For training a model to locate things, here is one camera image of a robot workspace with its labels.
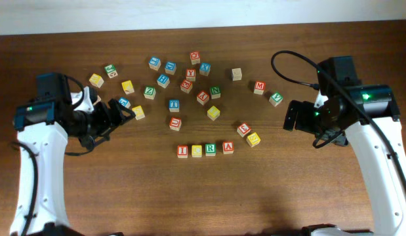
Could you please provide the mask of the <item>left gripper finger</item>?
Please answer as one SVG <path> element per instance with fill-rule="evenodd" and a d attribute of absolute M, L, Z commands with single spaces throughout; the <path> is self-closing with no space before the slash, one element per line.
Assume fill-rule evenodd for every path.
<path fill-rule="evenodd" d="M 111 126 L 113 127 L 123 125 L 136 117 L 136 114 L 133 110 L 126 108 L 115 99 L 111 99 L 108 102 L 108 105 L 110 107 L 110 122 Z"/>
<path fill-rule="evenodd" d="M 108 130 L 104 131 L 101 134 L 93 136 L 93 146 L 99 146 L 100 144 L 110 141 L 110 134 L 113 133 L 119 126 L 110 127 Z"/>

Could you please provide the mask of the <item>red A block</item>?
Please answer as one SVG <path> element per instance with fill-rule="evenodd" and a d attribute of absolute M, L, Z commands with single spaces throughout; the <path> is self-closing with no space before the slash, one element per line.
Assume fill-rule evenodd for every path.
<path fill-rule="evenodd" d="M 232 141 L 226 141 L 222 143 L 223 154 L 232 154 L 234 152 L 234 143 Z"/>

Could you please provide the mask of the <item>red I block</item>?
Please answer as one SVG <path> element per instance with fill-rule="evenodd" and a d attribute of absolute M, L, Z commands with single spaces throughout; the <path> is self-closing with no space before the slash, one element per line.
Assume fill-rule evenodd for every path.
<path fill-rule="evenodd" d="M 177 146 L 177 157 L 185 159 L 188 157 L 188 146 Z"/>

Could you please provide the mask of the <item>yellow C block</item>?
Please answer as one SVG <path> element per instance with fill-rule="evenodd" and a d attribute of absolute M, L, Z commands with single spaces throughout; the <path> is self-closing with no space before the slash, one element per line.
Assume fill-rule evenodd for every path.
<path fill-rule="evenodd" d="M 203 154 L 202 145 L 192 145 L 192 157 L 200 158 Z"/>

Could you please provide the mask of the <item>green R block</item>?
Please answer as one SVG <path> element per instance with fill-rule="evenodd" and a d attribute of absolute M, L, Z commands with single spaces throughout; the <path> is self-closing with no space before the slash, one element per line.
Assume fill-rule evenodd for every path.
<path fill-rule="evenodd" d="M 216 144 L 205 144 L 205 155 L 214 157 L 216 155 Z"/>

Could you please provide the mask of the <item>green V block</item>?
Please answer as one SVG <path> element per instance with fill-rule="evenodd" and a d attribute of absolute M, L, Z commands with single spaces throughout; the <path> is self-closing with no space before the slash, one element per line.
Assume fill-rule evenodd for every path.
<path fill-rule="evenodd" d="M 274 107 L 278 106 L 283 100 L 283 96 L 279 92 L 273 93 L 269 98 L 269 103 Z"/>

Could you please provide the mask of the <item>yellow block upper left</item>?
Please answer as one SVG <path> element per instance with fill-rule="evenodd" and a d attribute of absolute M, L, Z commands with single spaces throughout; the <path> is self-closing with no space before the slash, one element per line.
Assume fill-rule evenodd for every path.
<path fill-rule="evenodd" d="M 121 86 L 122 86 L 123 91 L 124 91 L 125 94 L 134 93 L 134 86 L 133 86 L 131 80 L 123 81 L 123 82 L 121 83 Z"/>

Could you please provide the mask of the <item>green J block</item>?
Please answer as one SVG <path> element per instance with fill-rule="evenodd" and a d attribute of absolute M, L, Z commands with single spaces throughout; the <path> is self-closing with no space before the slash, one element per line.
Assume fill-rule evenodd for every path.
<path fill-rule="evenodd" d="M 109 64 L 104 67 L 109 78 L 114 78 L 118 76 L 118 72 L 113 64 Z"/>

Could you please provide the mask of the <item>red M block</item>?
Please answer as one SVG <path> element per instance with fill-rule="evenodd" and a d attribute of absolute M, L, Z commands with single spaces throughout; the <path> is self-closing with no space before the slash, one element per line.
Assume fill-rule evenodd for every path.
<path fill-rule="evenodd" d="M 266 89 L 266 84 L 265 84 L 265 82 L 256 81 L 255 84 L 254 84 L 254 90 L 253 90 L 253 92 L 254 92 L 255 94 L 263 95 L 265 89 Z"/>

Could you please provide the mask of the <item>red 3 block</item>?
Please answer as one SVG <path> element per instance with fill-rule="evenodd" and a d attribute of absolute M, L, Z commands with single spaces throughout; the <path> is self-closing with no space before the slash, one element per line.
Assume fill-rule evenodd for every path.
<path fill-rule="evenodd" d="M 248 133 L 251 132 L 251 127 L 247 124 L 247 123 L 241 123 L 238 127 L 237 127 L 237 133 L 241 136 L 241 137 L 245 137 Z"/>

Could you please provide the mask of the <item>red U block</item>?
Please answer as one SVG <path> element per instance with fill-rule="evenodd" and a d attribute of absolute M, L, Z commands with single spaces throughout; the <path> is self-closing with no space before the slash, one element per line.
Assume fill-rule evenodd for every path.
<path fill-rule="evenodd" d="M 177 117 L 172 117 L 170 122 L 169 122 L 169 128 L 171 130 L 179 131 L 182 126 L 182 120 L 181 118 Z"/>

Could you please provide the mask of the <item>plain wooden block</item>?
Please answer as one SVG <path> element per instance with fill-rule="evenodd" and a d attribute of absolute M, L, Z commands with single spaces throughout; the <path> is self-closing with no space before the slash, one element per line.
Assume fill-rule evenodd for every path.
<path fill-rule="evenodd" d="M 233 80 L 233 81 L 240 81 L 240 80 L 242 80 L 242 71 L 241 71 L 241 68 L 233 68 L 233 69 L 232 69 L 232 80 Z"/>

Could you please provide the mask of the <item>blue D block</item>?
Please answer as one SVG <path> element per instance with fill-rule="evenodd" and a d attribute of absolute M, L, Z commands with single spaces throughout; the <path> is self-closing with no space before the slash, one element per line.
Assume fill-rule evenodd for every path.
<path fill-rule="evenodd" d="M 170 74 L 170 75 L 174 75 L 176 72 L 177 66 L 176 63 L 174 62 L 166 62 L 165 64 L 165 72 Z"/>

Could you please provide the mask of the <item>yellow block centre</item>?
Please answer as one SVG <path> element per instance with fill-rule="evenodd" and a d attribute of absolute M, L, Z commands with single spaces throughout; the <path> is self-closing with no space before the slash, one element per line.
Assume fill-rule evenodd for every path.
<path fill-rule="evenodd" d="M 219 116 L 220 116 L 220 110 L 215 107 L 212 106 L 211 108 L 209 108 L 207 110 L 207 116 L 212 120 L 215 121 Z"/>

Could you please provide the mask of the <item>blue X block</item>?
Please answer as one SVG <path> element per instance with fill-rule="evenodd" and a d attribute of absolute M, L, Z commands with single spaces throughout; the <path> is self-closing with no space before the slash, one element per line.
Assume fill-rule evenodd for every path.
<path fill-rule="evenodd" d="M 201 63 L 199 67 L 199 73 L 204 76 L 208 76 L 211 70 L 211 65 L 208 63 Z"/>

